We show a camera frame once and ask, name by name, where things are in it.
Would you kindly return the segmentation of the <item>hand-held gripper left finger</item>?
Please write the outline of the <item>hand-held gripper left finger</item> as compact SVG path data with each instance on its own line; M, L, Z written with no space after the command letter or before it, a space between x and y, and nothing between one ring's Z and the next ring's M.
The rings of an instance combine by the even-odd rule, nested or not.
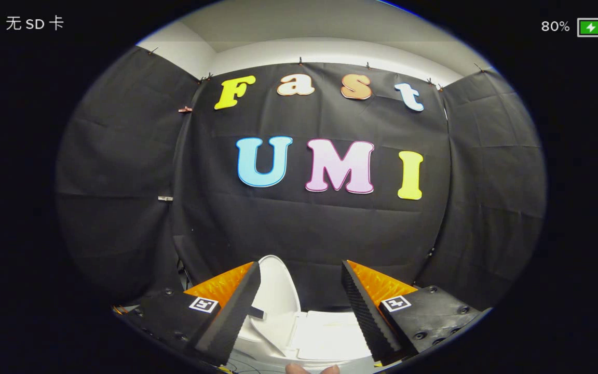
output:
M185 291L166 289L116 317L164 350L194 365L228 363L261 284L250 261Z

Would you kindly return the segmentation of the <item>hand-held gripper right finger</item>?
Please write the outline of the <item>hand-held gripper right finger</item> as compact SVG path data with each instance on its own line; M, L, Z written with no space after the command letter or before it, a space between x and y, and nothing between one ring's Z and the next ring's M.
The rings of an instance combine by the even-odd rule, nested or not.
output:
M341 282L373 360L419 360L474 327L486 311L441 287L414 287L345 260Z

